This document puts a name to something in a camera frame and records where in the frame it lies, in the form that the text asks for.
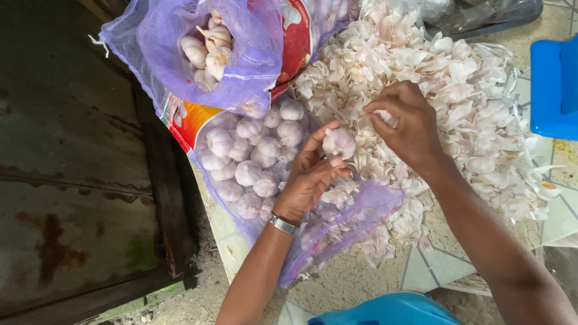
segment floor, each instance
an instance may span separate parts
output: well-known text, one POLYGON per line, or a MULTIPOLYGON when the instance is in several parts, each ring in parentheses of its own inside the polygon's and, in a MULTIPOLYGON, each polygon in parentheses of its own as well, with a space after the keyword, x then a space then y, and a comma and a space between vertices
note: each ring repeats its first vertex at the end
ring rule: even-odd
MULTIPOLYGON (((534 23, 511 29, 498 34, 493 34, 474 42, 500 43, 513 50, 518 68, 529 66, 529 46, 538 39, 568 39, 578 33, 578 10, 576 3, 566 0, 547 0, 541 17, 534 23)), ((524 74, 529 78, 531 71, 524 74)), ((529 104, 529 94, 521 94, 520 104, 529 104)), ((562 183, 568 180, 565 175, 560 175, 562 183)), ((211 211, 212 204, 207 206, 211 211)), ((203 220, 203 250, 204 254, 199 257, 199 268, 203 274, 199 276, 199 286, 194 290, 180 293, 164 301, 149 304, 136 312, 129 313, 112 323, 129 324, 212 324, 217 315, 220 302, 228 287, 229 265, 223 265, 215 248, 214 240, 208 220, 203 220)), ((561 282, 568 296, 578 307, 578 275, 571 270, 578 267, 578 249, 546 248, 546 265, 552 269, 554 276, 561 282)), ((491 297, 482 297, 473 294, 461 293, 446 289, 436 289, 432 292, 433 298, 442 305, 448 307, 465 324, 501 324, 497 309, 491 297)))

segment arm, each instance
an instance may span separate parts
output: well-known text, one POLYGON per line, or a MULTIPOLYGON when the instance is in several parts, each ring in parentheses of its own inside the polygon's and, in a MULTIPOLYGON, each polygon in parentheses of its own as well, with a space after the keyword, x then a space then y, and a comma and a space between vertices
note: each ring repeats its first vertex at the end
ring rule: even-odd
POLYGON ((507 324, 578 323, 576 312, 548 270, 444 154, 435 109, 416 84, 386 87, 364 110, 386 144, 430 185, 451 231, 488 283, 507 324), (374 114, 376 109, 386 109, 398 118, 396 127, 374 114))
MULTIPOLYGON (((331 122, 312 133, 295 157, 287 185, 273 207, 273 213, 293 226, 317 203, 331 180, 350 174, 339 157, 320 161, 318 150, 331 122)), ((217 325, 257 324, 273 296, 293 236, 266 223, 263 232, 243 261, 221 305, 217 325)))

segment right hand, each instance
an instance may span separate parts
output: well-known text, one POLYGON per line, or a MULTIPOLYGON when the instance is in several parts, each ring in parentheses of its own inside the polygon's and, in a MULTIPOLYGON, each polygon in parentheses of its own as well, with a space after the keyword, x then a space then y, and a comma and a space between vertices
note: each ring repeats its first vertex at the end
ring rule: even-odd
POLYGON ((439 142, 436 112, 417 84, 405 80, 387 86, 363 110, 386 145, 426 181, 445 169, 450 157, 439 142), (398 119, 395 128, 374 113, 380 109, 398 119))

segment blue cloth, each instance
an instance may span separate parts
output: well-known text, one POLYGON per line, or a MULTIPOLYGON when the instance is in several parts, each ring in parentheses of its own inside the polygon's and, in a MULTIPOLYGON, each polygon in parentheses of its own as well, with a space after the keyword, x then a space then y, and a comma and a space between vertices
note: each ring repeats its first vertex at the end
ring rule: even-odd
POLYGON ((419 293, 397 292, 351 309, 326 312, 307 325, 460 325, 446 308, 419 293))

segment blue object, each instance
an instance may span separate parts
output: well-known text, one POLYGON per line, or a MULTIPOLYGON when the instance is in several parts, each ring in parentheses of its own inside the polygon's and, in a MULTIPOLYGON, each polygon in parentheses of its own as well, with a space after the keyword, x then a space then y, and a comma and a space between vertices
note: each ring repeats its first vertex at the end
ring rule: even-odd
POLYGON ((397 292, 351 309, 326 312, 308 325, 460 325, 446 308, 419 293, 397 292))
POLYGON ((578 141, 578 37, 534 42, 530 60, 530 130, 578 141))

